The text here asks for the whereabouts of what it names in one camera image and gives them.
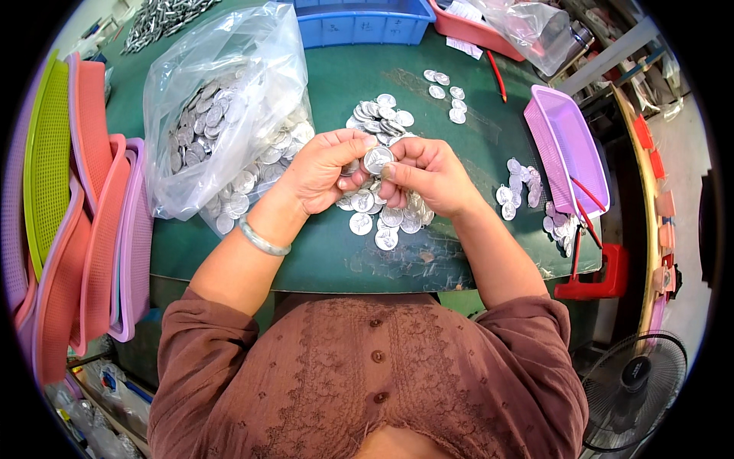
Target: blue plastic crate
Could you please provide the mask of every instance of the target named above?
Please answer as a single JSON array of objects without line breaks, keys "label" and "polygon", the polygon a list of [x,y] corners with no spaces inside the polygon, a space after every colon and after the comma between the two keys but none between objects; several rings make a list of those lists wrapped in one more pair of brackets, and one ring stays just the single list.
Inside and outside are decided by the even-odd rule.
[{"label": "blue plastic crate", "polygon": [[304,48],[418,45],[436,15],[426,0],[283,0],[296,7]]}]

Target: brown blouse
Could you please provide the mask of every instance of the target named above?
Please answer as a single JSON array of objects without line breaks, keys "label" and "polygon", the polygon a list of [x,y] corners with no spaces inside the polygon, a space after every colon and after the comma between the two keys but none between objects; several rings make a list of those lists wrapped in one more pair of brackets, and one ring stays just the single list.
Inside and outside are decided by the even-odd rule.
[{"label": "brown blouse", "polygon": [[323,298],[291,295],[260,339],[191,290],[171,304],[153,456],[350,458],[388,424],[458,458],[578,457],[589,414],[561,303],[524,297],[472,322],[427,294]]}]

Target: fingernail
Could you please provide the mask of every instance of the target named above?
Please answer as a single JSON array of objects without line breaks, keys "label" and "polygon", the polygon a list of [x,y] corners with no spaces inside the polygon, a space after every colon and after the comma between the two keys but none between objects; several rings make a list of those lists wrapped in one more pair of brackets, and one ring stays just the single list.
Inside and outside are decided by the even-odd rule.
[{"label": "fingernail", "polygon": [[365,144],[365,146],[367,148],[376,147],[377,146],[377,137],[375,137],[374,135],[367,136],[367,137],[364,137],[362,139],[362,142],[364,142],[364,144]]},{"label": "fingernail", "polygon": [[386,164],[379,172],[379,176],[383,180],[391,180],[395,176],[395,166],[392,164]]}]

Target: person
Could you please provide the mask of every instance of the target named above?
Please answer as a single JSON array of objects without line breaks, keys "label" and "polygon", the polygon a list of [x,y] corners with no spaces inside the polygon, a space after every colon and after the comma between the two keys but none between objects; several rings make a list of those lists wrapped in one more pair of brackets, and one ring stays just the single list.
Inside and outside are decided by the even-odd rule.
[{"label": "person", "polygon": [[316,135],[247,215],[255,236],[231,231],[167,308],[154,458],[578,457],[588,407],[568,312],[441,140],[390,147],[379,196],[402,208],[413,189],[451,220],[487,311],[474,322],[430,294],[291,294],[258,338],[283,256],[252,241],[288,247],[364,182],[341,167],[375,145],[353,129]]}]

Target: green work table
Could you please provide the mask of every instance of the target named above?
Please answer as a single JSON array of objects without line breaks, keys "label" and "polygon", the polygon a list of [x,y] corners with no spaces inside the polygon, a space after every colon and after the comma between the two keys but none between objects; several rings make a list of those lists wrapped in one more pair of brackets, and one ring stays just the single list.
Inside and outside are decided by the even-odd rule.
[{"label": "green work table", "polygon": [[[150,64],[187,29],[202,18],[220,15],[240,1],[225,0],[183,32],[161,39],[138,54],[120,56],[130,23],[120,37],[102,50],[114,67],[112,94],[107,104],[111,133],[145,137],[142,92]],[[359,45],[307,49],[308,92],[316,132],[344,127],[359,101],[381,93],[397,99],[397,108],[415,117],[413,133],[443,139],[451,145],[485,200],[499,212],[495,192],[509,185],[507,160],[541,171],[544,191],[540,205],[527,207],[527,189],[515,219],[505,222],[530,255],[544,279],[570,274],[571,259],[542,229],[545,203],[551,199],[542,163],[523,110],[530,100],[530,86],[542,82],[527,62],[496,56],[502,73],[507,104],[503,104],[488,59],[475,60],[446,46],[446,39],[429,26],[419,46]],[[468,105],[463,125],[448,119],[451,97],[443,100],[428,94],[423,71],[434,69],[462,87]],[[374,235],[357,236],[349,230],[351,212],[331,207],[313,215],[293,243],[272,288],[290,292],[442,292],[473,289],[474,280],[466,256],[451,223],[436,216],[416,234],[400,232],[392,252],[377,248]],[[599,227],[598,219],[594,221]],[[198,216],[189,221],[156,219],[150,256],[152,275],[189,280],[204,258],[219,242],[217,235]],[[600,269],[601,251],[590,235],[581,241],[578,271]]]}]

